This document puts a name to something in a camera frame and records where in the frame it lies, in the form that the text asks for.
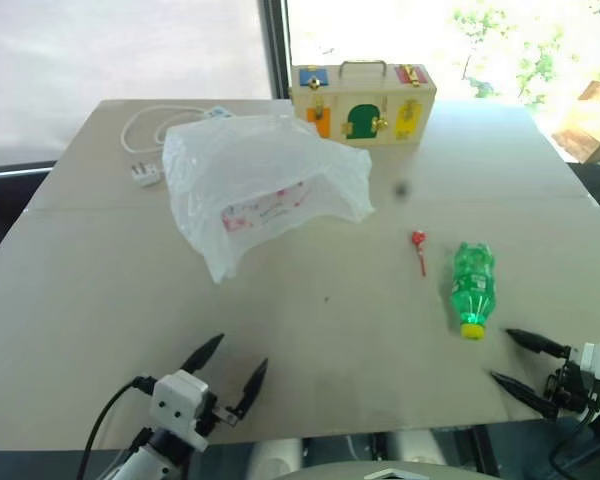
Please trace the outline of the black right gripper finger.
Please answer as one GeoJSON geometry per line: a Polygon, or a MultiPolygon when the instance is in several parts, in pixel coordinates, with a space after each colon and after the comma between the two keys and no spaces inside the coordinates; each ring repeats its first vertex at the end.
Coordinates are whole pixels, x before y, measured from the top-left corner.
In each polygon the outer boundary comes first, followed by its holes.
{"type": "Polygon", "coordinates": [[[539,413],[543,418],[556,420],[558,405],[549,397],[539,394],[530,386],[501,373],[490,371],[491,378],[509,395],[539,413]]]}
{"type": "Polygon", "coordinates": [[[554,358],[569,358],[571,347],[559,344],[543,335],[522,329],[507,328],[506,333],[520,347],[534,353],[546,353],[554,358]]]}

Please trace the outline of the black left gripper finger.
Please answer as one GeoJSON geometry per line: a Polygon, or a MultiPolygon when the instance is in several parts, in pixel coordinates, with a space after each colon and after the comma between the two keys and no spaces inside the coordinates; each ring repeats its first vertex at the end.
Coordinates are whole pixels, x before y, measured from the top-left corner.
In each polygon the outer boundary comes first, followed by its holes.
{"type": "Polygon", "coordinates": [[[257,399],[268,369],[268,359],[265,358],[254,370],[251,377],[244,385],[242,398],[235,407],[229,411],[238,419],[243,419],[257,399]]]}
{"type": "Polygon", "coordinates": [[[218,334],[209,339],[186,359],[186,361],[182,364],[181,369],[185,372],[195,372],[201,370],[214,355],[223,338],[223,334],[218,334]]]}

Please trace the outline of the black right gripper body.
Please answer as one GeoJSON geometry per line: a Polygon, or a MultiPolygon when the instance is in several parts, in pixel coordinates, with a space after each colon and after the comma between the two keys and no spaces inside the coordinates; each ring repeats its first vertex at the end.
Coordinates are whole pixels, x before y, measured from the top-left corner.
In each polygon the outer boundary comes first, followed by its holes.
{"type": "Polygon", "coordinates": [[[596,414],[600,411],[600,379],[567,360],[547,378],[544,397],[558,409],[596,414]]]}

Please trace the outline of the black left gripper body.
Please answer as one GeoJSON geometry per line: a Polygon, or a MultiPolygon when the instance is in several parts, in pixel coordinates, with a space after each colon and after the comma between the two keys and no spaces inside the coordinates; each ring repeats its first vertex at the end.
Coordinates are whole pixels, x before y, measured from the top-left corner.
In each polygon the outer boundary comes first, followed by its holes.
{"type": "Polygon", "coordinates": [[[219,423],[234,427],[239,421],[239,416],[231,407],[224,407],[218,403],[218,398],[213,393],[208,393],[202,402],[202,409],[197,418],[197,433],[207,438],[219,423]]]}

